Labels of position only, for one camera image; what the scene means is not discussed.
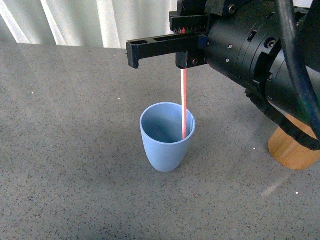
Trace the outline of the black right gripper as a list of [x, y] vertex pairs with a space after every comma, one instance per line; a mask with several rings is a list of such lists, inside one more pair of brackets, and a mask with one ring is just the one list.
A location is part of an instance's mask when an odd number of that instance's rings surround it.
[[175, 34], [127, 41], [128, 65], [138, 69], [141, 59], [176, 53], [178, 68], [208, 64], [251, 92], [263, 92], [280, 51], [276, 21], [273, 0], [180, 0], [169, 13]]

